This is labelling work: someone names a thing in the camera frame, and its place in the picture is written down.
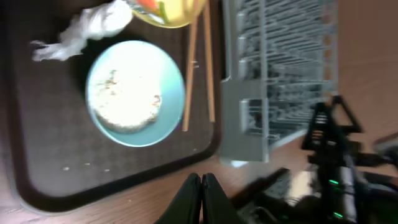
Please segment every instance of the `white napkin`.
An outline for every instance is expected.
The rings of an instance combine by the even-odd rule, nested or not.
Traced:
[[[34,50],[33,60],[67,60],[81,54],[87,39],[100,40],[121,32],[131,21],[132,11],[127,2],[114,0],[90,9],[84,9],[80,17],[74,16],[70,26],[59,35],[59,43],[46,44],[35,40],[33,44],[40,49]]]

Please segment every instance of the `tray rim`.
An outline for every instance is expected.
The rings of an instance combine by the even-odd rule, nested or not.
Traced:
[[[4,7],[3,4],[0,5],[1,12],[5,12],[5,9],[6,7]],[[17,133],[14,135],[23,139],[21,121],[19,120],[20,116],[17,104],[14,69],[11,67],[11,48],[9,45],[7,45],[9,42],[9,32],[7,30],[8,23],[6,20],[6,14],[2,13],[0,15],[0,21],[2,21],[0,22],[0,29],[4,30],[3,33],[5,35],[0,37],[2,38],[0,40],[3,40],[1,42],[3,47],[2,51],[0,52],[0,56],[3,58],[0,58],[0,60],[2,61],[1,63],[4,64],[2,65],[0,63],[0,121],[2,121],[0,122],[0,147],[2,147],[2,149],[0,149],[2,151],[0,152],[2,152],[2,158],[0,159],[4,161],[4,168],[6,170],[6,176],[12,196],[19,201],[24,208],[30,210],[31,212],[47,216],[66,215],[79,209],[89,207],[96,202],[107,200],[110,197],[114,197],[115,195],[121,194],[127,190],[131,190],[133,187],[139,184],[162,177],[166,174],[171,174],[211,157],[218,150],[218,146],[221,142],[222,68],[221,52],[219,48],[221,40],[220,36],[216,32],[219,31],[220,22],[219,17],[217,16],[217,11],[217,1],[210,1],[216,122],[213,123],[213,137],[207,148],[204,151],[192,156],[188,156],[168,164],[145,170],[144,172],[130,175],[123,179],[100,185],[66,197],[51,197],[37,191],[29,183],[26,172],[24,174],[27,176],[27,178],[21,180],[21,177],[19,177],[16,179],[17,170],[25,169],[24,166],[26,163],[24,161],[18,160],[16,156],[13,156],[13,154],[17,154],[18,152],[13,152],[15,150],[12,150],[15,147],[23,148],[24,146],[23,141],[11,137],[10,134],[11,132]],[[109,188],[110,185],[114,184],[117,186]]]

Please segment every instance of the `light blue bowl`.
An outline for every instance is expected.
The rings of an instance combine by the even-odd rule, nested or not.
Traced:
[[[132,134],[116,133],[104,127],[90,106],[89,86],[94,77],[103,74],[104,70],[110,71],[118,63],[127,63],[132,75],[137,71],[146,71],[146,75],[158,75],[160,79],[162,104],[157,120]],[[184,102],[184,84],[177,65],[166,52],[147,42],[132,40],[111,46],[96,59],[88,74],[86,104],[91,119],[105,136],[125,146],[150,146],[165,139],[181,120]]]

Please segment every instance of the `black tray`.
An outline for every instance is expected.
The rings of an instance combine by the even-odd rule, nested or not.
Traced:
[[[203,19],[199,20],[190,129],[181,124],[162,142],[131,148],[91,122],[83,87],[94,59],[122,40],[163,48],[185,73],[188,27],[158,28],[138,18],[118,36],[89,41],[66,62],[32,61],[29,42],[56,40],[73,14],[99,1],[8,0],[1,9],[0,142],[14,193],[38,212],[62,213],[168,174],[213,155],[220,141],[221,52],[218,3],[211,1],[216,123],[209,122]]]

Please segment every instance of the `wire rack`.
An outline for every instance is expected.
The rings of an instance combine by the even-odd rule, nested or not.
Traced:
[[[337,91],[337,3],[224,0],[223,12],[221,155],[267,161],[271,150],[305,132],[312,105]],[[243,142],[258,152],[239,152]]]

